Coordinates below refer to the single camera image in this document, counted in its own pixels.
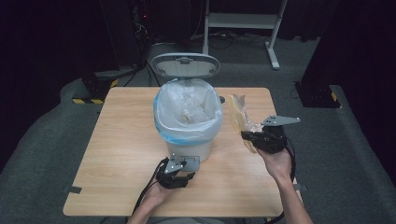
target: dark background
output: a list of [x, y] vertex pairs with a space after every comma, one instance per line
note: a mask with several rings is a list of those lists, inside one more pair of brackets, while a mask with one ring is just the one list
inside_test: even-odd
[[[1, 168], [26, 130], [59, 104], [59, 92], [65, 84], [87, 74], [144, 61], [144, 55], [137, 53], [139, 48], [134, 49], [136, 27], [128, 14], [131, 11], [125, 11], [129, 8], [121, 7], [125, 3], [141, 4], [140, 12], [147, 21], [140, 22], [145, 22], [151, 41], [161, 36], [188, 45], [191, 34], [204, 30], [205, 13], [200, 10], [202, 3], [205, 8], [205, 1], [113, 1], [111, 6], [119, 10], [116, 14], [123, 15], [112, 19], [123, 21], [120, 27], [108, 23], [111, 12], [102, 8], [108, 1], [82, 2], [0, 3]], [[212, 1], [211, 9], [273, 13], [278, 3], [251, 0], [241, 6], [238, 1]], [[289, 1], [278, 34], [284, 39], [300, 36], [303, 41], [321, 37], [304, 83], [343, 88], [364, 134], [394, 182], [395, 9], [391, 0]], [[130, 51], [120, 53], [120, 43]]]

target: trash can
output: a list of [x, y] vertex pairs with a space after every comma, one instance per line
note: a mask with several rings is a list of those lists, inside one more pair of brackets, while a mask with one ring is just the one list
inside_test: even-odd
[[219, 71], [219, 61], [199, 53], [166, 53], [151, 65], [156, 74], [174, 78], [162, 85], [153, 102], [155, 127], [170, 155], [205, 161], [223, 111], [219, 95], [203, 78]]

